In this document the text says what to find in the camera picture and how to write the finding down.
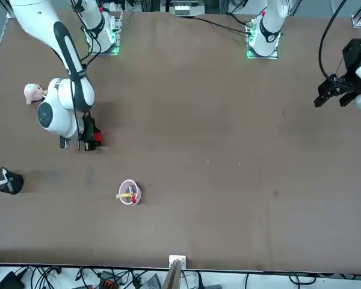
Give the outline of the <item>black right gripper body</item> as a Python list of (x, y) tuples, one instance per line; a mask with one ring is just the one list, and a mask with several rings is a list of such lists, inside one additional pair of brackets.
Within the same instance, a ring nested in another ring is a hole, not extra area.
[(95, 119), (91, 116), (89, 111), (82, 116), (82, 121), (84, 126), (82, 135), (94, 135), (97, 128), (95, 125)]

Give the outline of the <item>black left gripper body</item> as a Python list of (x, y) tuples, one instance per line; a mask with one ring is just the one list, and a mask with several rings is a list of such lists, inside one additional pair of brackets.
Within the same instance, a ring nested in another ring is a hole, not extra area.
[(332, 84), (331, 94), (361, 91), (361, 79), (356, 75), (356, 70), (361, 62), (361, 39), (351, 39), (342, 50), (346, 72), (338, 77), (336, 74), (331, 78), (336, 84)]

